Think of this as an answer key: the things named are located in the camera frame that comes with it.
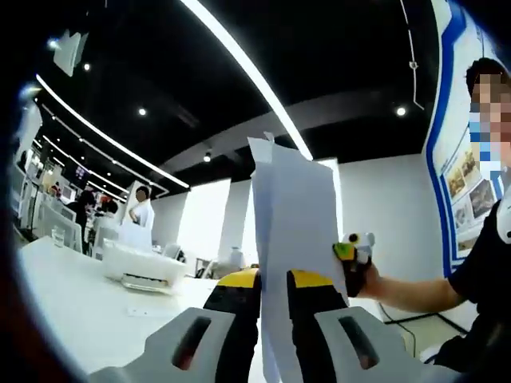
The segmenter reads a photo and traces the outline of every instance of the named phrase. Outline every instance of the ceiling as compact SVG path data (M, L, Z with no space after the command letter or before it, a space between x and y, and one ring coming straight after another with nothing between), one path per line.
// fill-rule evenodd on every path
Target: ceiling
M202 0L237 40L287 109L315 159L339 162L418 153L438 78L438 34L429 0L405 0L414 39L417 102L401 3ZM180 1L109 0L69 10L72 32L89 32L72 77L42 52L38 73L69 106L126 148L192 187L254 170L247 136L273 132L294 148L250 78ZM39 132L114 183L137 177L78 141L61 122L171 194L181 186L85 127L46 91ZM395 114L405 106L407 114ZM146 116L138 109L144 108ZM46 110L57 117L52 120ZM212 161L202 161L211 151ZM111 192L118 192L107 185Z

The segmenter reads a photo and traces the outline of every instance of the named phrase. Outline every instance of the hand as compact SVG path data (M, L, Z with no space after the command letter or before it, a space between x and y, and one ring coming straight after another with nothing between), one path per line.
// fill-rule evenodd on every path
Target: hand
M376 298L382 289L382 277L374 264L371 264L366 270L366 283L358 293L360 298Z

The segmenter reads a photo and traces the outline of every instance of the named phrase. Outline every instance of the white table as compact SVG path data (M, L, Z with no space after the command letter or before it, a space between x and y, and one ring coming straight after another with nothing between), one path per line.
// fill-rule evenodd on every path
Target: white table
M150 334L188 307L202 307L217 282L185 278L173 296L127 290L103 276L101 261L55 247L50 237L24 246L18 257L47 326L86 373L123 366L140 356ZM371 300L354 299L351 305L382 320ZM148 314L133 315L134 310ZM251 383L264 382L260 343L255 347Z

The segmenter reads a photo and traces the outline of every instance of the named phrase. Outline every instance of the paper sheet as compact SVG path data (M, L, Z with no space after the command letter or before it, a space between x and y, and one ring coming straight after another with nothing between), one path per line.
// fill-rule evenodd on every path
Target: paper sheet
M338 238L332 174L296 150L264 140L249 143L256 169L255 234L263 277L264 376L267 383L301 382L291 338L286 273L294 268L327 276L347 301L343 269L331 249Z

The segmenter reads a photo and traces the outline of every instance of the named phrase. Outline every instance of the desk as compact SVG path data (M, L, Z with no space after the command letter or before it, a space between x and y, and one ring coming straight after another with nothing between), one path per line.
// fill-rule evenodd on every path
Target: desk
M173 296L127 290L103 276L101 261L67 247L55 247L50 237L24 246L18 257L48 327L86 373L107 365L123 366L140 356L150 334L188 307L202 307L217 282L185 278ZM377 306L371 303L367 299L352 301L381 319ZM131 309L149 315L130 315ZM260 344L259 340L250 383L264 382Z

